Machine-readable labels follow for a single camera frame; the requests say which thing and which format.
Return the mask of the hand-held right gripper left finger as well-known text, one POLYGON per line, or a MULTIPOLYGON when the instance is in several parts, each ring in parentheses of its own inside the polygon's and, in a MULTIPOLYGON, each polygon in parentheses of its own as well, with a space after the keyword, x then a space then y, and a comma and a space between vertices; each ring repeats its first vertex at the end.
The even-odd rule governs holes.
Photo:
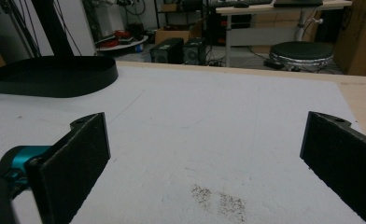
POLYGON ((103 112, 71 123, 71 131, 26 162, 43 224, 69 224, 110 159, 103 112))

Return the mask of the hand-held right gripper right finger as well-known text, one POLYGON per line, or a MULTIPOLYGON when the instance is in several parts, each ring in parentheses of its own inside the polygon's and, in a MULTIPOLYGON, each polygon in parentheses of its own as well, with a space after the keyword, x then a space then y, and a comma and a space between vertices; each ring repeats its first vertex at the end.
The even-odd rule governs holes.
POLYGON ((366 221, 366 135, 344 119, 311 111, 300 158, 366 221))

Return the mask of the black oval tray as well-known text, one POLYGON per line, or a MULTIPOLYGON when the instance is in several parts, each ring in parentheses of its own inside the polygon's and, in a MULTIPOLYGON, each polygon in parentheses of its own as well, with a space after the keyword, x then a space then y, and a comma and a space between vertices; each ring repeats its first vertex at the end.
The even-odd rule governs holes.
POLYGON ((119 77, 114 59, 44 56, 0 67, 0 93, 53 98, 99 91, 119 77))

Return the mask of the round black stool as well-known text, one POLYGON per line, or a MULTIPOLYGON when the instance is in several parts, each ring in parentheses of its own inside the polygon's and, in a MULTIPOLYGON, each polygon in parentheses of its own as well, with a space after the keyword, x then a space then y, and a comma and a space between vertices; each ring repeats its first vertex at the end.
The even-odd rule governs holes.
POLYGON ((332 61, 332 47, 318 42, 291 41, 271 46, 269 57, 287 66, 317 66, 332 61))

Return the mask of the patch of brown crumbs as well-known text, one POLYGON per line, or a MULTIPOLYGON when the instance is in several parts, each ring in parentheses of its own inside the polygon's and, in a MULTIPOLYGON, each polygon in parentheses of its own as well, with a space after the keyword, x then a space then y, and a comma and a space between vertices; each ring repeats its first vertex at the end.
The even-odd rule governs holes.
POLYGON ((190 192, 195 203, 205 212, 224 217, 233 223, 246 222, 246 202, 241 198, 197 184, 191 186, 190 192))

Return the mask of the large cardboard box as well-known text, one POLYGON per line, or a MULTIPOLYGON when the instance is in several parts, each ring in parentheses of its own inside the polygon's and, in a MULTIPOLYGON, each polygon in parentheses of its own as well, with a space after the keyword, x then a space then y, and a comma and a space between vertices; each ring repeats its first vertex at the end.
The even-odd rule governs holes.
POLYGON ((344 9, 334 62, 346 75, 366 76, 366 0, 353 0, 344 9))

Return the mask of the white round platform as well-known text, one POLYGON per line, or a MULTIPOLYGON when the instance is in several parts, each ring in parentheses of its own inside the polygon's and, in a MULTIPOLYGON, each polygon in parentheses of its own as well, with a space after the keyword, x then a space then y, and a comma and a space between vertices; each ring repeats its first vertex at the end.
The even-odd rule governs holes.
POLYGON ((145 43, 147 40, 148 40, 148 36, 144 35, 142 40, 132 41, 130 44, 127 44, 127 45, 117 45, 117 46, 110 47, 110 48, 97 48, 97 50, 98 51, 109 51, 109 50, 117 50, 117 49, 127 49, 130 47, 135 47, 135 46, 141 45, 141 44, 145 43))

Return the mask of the white table mat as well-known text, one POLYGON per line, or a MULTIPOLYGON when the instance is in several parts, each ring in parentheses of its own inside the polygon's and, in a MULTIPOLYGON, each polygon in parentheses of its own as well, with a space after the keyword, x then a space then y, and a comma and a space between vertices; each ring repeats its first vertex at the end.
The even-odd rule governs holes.
POLYGON ((244 200, 242 224, 363 224, 300 158, 311 111, 353 119, 331 82, 122 66, 82 97, 0 94, 0 158, 103 112, 111 158, 74 224, 238 224, 201 209, 194 184, 244 200))

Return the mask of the black stand column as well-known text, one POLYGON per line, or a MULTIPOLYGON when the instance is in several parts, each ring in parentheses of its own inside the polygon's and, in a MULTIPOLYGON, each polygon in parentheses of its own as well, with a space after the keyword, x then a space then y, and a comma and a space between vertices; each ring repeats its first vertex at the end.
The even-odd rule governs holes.
POLYGON ((63 31, 53 0, 31 1, 53 54, 57 57, 73 57, 74 53, 63 31))

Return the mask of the black computer case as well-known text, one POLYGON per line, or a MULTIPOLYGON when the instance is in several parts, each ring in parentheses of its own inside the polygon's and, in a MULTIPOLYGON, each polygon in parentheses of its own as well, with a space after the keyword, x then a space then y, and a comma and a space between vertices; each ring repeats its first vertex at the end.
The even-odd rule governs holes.
POLYGON ((185 64, 205 65, 205 40, 202 37, 190 39, 183 45, 183 60, 185 64))
POLYGON ((182 38, 166 38, 150 50, 150 57, 153 63, 183 63, 182 38))

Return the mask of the small open cardboard box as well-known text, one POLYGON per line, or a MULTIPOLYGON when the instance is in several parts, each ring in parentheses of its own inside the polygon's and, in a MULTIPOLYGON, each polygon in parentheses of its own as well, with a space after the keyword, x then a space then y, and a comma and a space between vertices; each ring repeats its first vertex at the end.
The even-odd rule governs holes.
POLYGON ((158 29, 155 33, 155 43, 160 44, 167 38, 182 38, 184 42, 187 42, 192 38, 190 30, 181 29, 180 27, 165 26, 158 29))

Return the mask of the light wooden desk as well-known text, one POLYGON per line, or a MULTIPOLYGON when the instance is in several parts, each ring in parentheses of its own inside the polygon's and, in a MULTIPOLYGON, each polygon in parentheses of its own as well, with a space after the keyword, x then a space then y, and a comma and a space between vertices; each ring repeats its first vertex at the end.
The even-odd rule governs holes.
POLYGON ((287 41, 302 41, 305 23, 312 13, 322 10, 342 9, 352 5, 348 0, 325 0, 318 7, 274 7, 274 4, 257 5, 246 8, 219 7, 216 12, 227 17, 225 66, 231 65, 231 47, 239 46, 270 46, 287 41), (233 30, 232 17, 238 15, 260 15, 288 13, 297 11, 300 17, 291 27, 254 27, 233 30))

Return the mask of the black keyboard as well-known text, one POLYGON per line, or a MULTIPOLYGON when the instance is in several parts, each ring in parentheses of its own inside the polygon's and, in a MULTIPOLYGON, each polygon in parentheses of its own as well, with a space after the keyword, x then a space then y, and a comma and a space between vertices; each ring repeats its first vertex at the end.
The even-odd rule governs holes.
POLYGON ((257 5, 270 5, 273 0, 215 0, 210 7, 250 7, 257 5))

